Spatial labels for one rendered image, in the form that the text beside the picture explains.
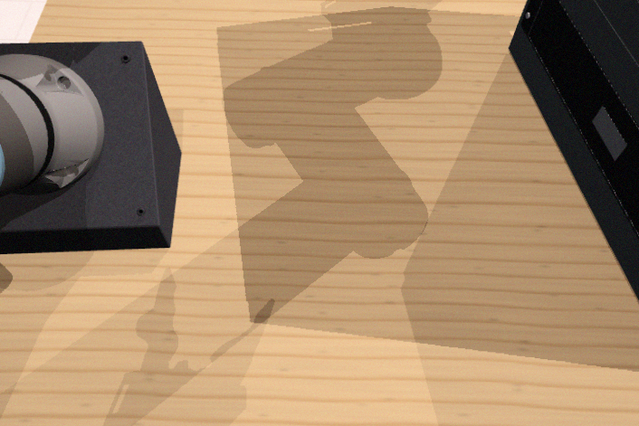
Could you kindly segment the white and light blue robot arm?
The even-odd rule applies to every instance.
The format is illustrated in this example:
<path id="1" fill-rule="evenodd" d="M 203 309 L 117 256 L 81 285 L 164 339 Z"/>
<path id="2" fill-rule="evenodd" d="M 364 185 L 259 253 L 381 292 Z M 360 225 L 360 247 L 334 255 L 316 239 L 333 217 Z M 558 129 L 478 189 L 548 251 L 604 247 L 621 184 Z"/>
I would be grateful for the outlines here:
<path id="1" fill-rule="evenodd" d="M 99 102 L 77 73 L 39 55 L 0 56 L 0 198 L 74 184 L 103 140 Z"/>

